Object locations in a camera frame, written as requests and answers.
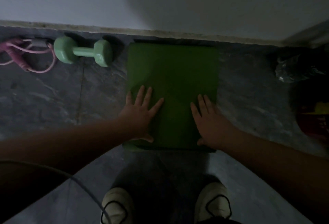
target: pink jump rope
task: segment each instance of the pink jump rope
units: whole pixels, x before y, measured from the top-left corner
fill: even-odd
[[[40,40],[41,41],[39,41],[39,42],[40,43],[43,43],[43,44],[41,44],[41,46],[42,47],[48,47],[47,50],[44,50],[44,51],[32,51],[32,50],[30,50],[33,46],[35,46],[33,44],[34,41],[32,39],[15,38],[15,39],[10,39],[8,41],[5,41],[3,43],[0,43],[0,53],[3,52],[3,51],[5,51],[11,57],[11,60],[10,61],[5,62],[5,63],[0,63],[0,65],[8,65],[8,64],[11,64],[12,62],[15,62],[16,64],[18,64],[18,66],[20,68],[22,68],[23,70],[25,70],[27,72],[46,73],[46,72],[50,71],[54,67],[54,65],[56,63],[56,60],[57,60],[57,57],[56,57],[55,51],[54,51],[54,47],[53,47],[52,44],[46,42],[44,39],[40,39]],[[27,42],[31,42],[31,43],[26,48],[22,48],[22,47],[19,47],[18,46],[18,45],[21,45],[21,44],[25,44]],[[52,52],[52,54],[53,54],[53,62],[45,70],[41,70],[41,71],[34,70],[23,59],[22,55],[25,52],[35,53],[35,54],[42,54],[42,53]]]

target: finger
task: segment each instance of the finger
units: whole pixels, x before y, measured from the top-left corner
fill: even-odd
[[[222,113],[221,113],[220,110],[218,109],[217,105],[214,104],[213,102],[212,102],[211,104],[212,104],[213,109],[215,110],[215,114],[217,114],[217,115],[221,115]]]
[[[211,103],[209,97],[207,95],[204,95],[203,98],[206,102],[206,106],[207,106],[209,114],[215,114],[215,110],[212,107],[212,103]]]
[[[147,89],[147,92],[146,92],[146,95],[145,95],[145,98],[144,98],[144,102],[142,104],[142,107],[148,109],[148,105],[150,103],[151,96],[152,96],[152,87],[149,87]]]
[[[192,111],[194,121],[197,122],[201,118],[198,108],[195,106],[194,103],[191,103],[190,106],[191,106],[191,111]]]
[[[164,98],[161,98],[151,109],[150,109],[150,114],[151,117],[154,117],[155,114],[159,111],[160,107],[162,106],[163,102],[164,102]]]
[[[131,99],[131,91],[128,91],[127,96],[126,96],[126,105],[131,105],[132,99]]]
[[[136,101],[135,101],[135,105],[142,105],[144,90],[145,90],[145,86],[142,85],[141,88],[138,91]]]
[[[198,95],[198,100],[199,100],[199,107],[200,107],[201,115],[204,116],[204,115],[208,114],[206,104],[205,104],[201,94]]]
[[[149,143],[153,143],[154,139],[150,134],[146,134],[144,137],[141,138],[142,140],[148,141]]]
[[[204,139],[200,138],[196,144],[198,146],[205,145],[205,141],[204,141]]]

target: folded yoga mat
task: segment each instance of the folded yoga mat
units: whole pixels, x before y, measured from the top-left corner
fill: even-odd
[[[216,102],[219,53],[203,46],[133,43],[128,51],[128,86],[136,98],[141,85],[153,87],[150,107],[160,98],[165,102],[150,125],[153,143],[130,141],[124,146],[145,150],[212,150],[199,147],[200,138],[190,102],[207,94]]]

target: dark pants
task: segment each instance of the dark pants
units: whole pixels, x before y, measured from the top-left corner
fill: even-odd
[[[213,217],[208,220],[197,222],[197,224],[241,224],[235,220],[224,219],[223,217]]]

